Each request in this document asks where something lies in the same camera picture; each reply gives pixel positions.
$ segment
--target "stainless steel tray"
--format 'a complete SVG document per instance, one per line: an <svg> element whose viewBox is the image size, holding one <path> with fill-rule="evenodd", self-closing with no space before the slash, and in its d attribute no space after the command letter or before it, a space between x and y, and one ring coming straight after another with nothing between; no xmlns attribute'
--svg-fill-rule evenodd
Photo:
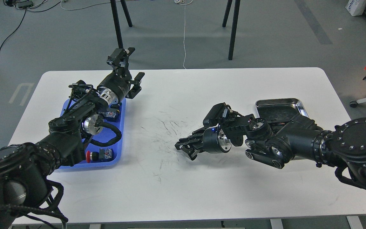
<svg viewBox="0 0 366 229"><path fill-rule="evenodd" d="M302 102L295 98L258 100L255 106L259 117L268 121L288 122L297 113L309 117Z"/></svg>

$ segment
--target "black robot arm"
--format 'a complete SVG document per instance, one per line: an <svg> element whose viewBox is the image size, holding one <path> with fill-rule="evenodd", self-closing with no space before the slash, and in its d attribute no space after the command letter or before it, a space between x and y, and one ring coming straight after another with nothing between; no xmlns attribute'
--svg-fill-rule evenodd
<svg viewBox="0 0 366 229"><path fill-rule="evenodd" d="M287 121L242 116L225 103L212 107L203 127L175 144L191 160L198 153L227 153L241 146L244 136L248 158L282 169L295 157L316 162L317 167L337 167L336 177L345 184L366 189L366 118L354 119L335 131L323 130L300 114ZM348 169L350 178L343 176Z"/></svg>
<svg viewBox="0 0 366 229"><path fill-rule="evenodd" d="M132 79L128 70L128 58L134 50L118 48L108 57L113 71L97 89L81 80L71 84L67 108L49 122L49 135L44 139L0 149L0 229L9 228L19 216L38 220L28 213L57 217L65 228L68 220L58 209L64 188L46 177L61 165L73 166L85 160L88 144L108 146L121 139L121 132L104 122L104 114L110 105L119 104L124 97L132 99L141 91L144 73ZM103 128L113 130L115 137L108 142L92 139ZM53 188L57 189L55 197L51 195ZM40 208L45 202L48 207Z"/></svg>

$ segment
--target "power strip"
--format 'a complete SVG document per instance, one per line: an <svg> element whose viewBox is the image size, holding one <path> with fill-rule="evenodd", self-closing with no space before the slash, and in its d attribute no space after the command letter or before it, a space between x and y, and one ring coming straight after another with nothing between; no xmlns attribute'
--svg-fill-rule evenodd
<svg viewBox="0 0 366 229"><path fill-rule="evenodd" d="M22 3L18 3L16 4L18 9L27 9L29 7L33 6L33 2L32 1L26 1L26 2L22 2Z"/></svg>

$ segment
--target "white table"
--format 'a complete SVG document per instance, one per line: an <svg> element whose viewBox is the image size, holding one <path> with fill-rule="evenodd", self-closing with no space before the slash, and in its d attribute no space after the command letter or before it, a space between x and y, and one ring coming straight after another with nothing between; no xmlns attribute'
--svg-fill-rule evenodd
<svg viewBox="0 0 366 229"><path fill-rule="evenodd" d="M256 114L257 100L298 98L311 119L334 130L350 120L319 68L142 70L142 91L127 100L122 158L104 170L55 171L69 223L274 219L366 214L366 190L340 183L334 168L308 160L282 170L248 159L245 144L190 161L174 148L202 126L214 104ZM110 71L45 73L10 144L38 142L80 79L95 87ZM58 220L42 217L49 222ZM39 223L21 217L15 224Z"/></svg>

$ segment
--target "concrete floor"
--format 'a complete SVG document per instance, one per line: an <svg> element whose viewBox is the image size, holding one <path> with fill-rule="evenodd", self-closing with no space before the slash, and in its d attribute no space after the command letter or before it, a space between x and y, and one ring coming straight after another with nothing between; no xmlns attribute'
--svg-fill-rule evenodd
<svg viewBox="0 0 366 229"><path fill-rule="evenodd" d="M57 2L50 0L35 10L47 9ZM68 0L64 6L74 9L94 3L98 1ZM361 80L366 65L366 17L350 16L345 9L346 3L346 0L242 1L232 61L227 59L232 14L228 26L221 27L225 0L193 0L186 7L174 4L172 0L130 1L127 5L134 26L127 26L121 11L120 20L124 46L136 48L130 58L130 69L183 68L186 15L186 68L320 67L354 119L366 116L366 103L357 108L349 107L351 100L366 97L366 86ZM0 1L0 45L19 24L23 14L23 10L4 6ZM0 54L0 148L8 144L31 97L26 96L26 89L30 88L32 95L43 73L109 70L106 57L116 44L109 4L75 11L56 6L46 12L27 12L22 25L6 41ZM25 86L13 100L16 88L23 83ZM252 87L258 87L258 82L250 85L250 90ZM366 228L366 216L362 216L361 221ZM227 221L232 225L226 227L269 228L266 222ZM221 226L219 223L104 227L216 227ZM283 226L349 227L344 216L286 219Z"/></svg>

